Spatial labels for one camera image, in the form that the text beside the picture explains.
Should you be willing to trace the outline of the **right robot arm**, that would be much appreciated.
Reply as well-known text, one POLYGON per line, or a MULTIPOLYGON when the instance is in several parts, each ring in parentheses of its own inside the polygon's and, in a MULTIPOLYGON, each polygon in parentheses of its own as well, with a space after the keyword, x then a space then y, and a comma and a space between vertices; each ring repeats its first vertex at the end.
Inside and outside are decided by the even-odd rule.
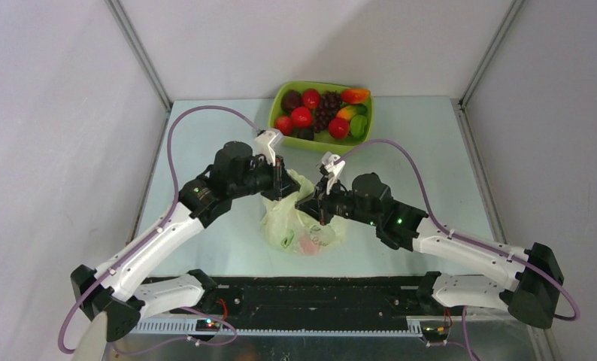
POLYGON ((442 229, 424 210, 395 200, 375 173, 356 177, 350 189, 322 177, 295 207, 322 225, 342 217, 373 226, 393 250, 436 256, 472 271, 427 272, 417 289, 418 307, 426 314, 457 306, 491 308, 539 329, 549 329, 557 317, 564 277, 548 246, 534 243, 525 249, 442 229))

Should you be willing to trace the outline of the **pale green plastic bag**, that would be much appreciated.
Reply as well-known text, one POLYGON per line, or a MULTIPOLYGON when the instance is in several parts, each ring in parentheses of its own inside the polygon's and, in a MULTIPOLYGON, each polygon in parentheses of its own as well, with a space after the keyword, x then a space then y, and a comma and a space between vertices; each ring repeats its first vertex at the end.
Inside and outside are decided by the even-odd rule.
POLYGON ((314 193, 314 184, 292 169, 288 173, 300 190, 280 201, 262 200, 265 214, 261 230, 265 241, 275 250, 302 256, 314 256, 342 245, 347 240, 348 222, 334 217, 323 226, 295 209, 298 200, 314 193))

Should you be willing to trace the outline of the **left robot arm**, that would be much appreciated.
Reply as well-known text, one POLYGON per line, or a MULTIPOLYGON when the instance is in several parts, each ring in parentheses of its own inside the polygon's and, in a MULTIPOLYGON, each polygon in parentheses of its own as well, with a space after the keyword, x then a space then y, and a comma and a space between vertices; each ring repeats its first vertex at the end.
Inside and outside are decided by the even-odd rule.
POLYGON ((106 316, 107 342, 123 338, 140 320, 171 309, 214 310, 216 284, 199 269, 151 286, 144 279, 182 243, 230 211, 233 200, 260 194, 280 201, 299 189, 282 156, 253 154, 240 141, 224 144, 213 163, 183 185, 152 229, 100 266, 80 265, 71 273, 79 309, 90 320, 106 316))

